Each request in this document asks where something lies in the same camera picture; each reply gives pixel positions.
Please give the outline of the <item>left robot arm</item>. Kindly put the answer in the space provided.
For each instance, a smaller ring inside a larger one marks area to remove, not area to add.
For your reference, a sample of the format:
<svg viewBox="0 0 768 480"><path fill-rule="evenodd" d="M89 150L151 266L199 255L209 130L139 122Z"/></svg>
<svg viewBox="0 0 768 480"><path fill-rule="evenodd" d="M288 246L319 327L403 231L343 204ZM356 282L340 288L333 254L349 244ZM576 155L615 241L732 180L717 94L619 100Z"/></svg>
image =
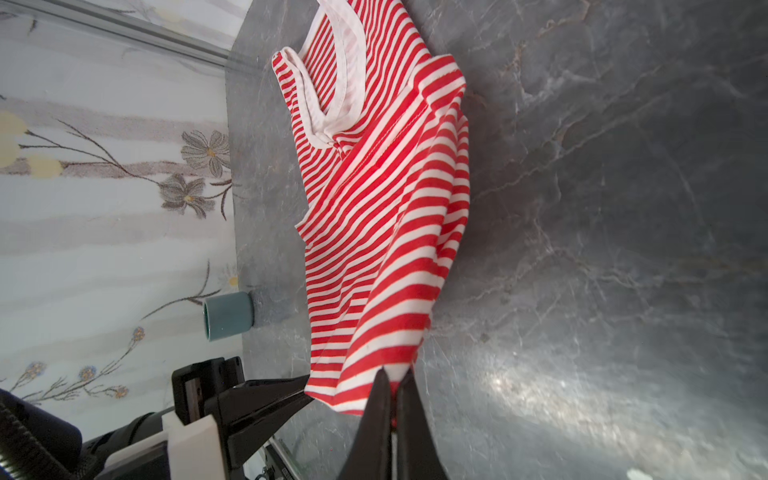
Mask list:
<svg viewBox="0 0 768 480"><path fill-rule="evenodd" d="M245 463L308 405L307 377L247 381L239 357L171 377L174 404L90 440L1 393L4 479L241 479Z"/></svg>

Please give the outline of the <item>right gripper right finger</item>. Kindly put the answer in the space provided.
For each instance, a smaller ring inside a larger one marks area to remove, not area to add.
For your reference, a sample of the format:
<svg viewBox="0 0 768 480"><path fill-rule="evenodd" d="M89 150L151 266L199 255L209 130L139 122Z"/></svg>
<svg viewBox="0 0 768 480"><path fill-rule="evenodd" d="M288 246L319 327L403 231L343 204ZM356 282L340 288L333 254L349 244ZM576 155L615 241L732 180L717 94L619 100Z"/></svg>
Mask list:
<svg viewBox="0 0 768 480"><path fill-rule="evenodd" d="M396 478L447 480L428 425L413 369L400 382L396 393Z"/></svg>

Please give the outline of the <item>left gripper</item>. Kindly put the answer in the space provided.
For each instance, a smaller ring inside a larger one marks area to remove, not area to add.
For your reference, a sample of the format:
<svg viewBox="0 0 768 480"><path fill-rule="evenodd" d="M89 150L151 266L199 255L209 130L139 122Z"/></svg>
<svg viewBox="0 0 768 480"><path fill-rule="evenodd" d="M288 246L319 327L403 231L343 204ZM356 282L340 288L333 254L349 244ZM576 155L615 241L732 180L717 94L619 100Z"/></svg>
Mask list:
<svg viewBox="0 0 768 480"><path fill-rule="evenodd" d="M239 356L180 368L171 376L174 411L183 425L211 415L227 471L240 471L256 451L313 399L307 375L244 382Z"/></svg>

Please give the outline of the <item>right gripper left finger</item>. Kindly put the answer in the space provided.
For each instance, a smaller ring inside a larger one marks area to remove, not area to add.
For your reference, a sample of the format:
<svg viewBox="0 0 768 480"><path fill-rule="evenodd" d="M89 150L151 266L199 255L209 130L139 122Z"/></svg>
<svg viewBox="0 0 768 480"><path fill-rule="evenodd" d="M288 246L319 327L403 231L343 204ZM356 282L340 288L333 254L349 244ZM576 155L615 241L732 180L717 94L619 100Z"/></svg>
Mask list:
<svg viewBox="0 0 768 480"><path fill-rule="evenodd" d="M380 369L357 434L338 480L392 478L392 392L387 372Z"/></svg>

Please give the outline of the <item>red white striped tank top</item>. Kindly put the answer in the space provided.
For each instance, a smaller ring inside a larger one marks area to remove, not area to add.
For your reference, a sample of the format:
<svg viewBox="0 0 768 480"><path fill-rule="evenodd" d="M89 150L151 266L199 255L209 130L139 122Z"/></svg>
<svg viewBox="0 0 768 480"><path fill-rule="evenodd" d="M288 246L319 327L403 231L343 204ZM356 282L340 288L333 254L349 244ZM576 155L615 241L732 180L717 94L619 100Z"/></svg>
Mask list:
<svg viewBox="0 0 768 480"><path fill-rule="evenodd" d="M399 1L322 1L272 58L308 210L306 393L361 414L414 365L470 208L466 80Z"/></svg>

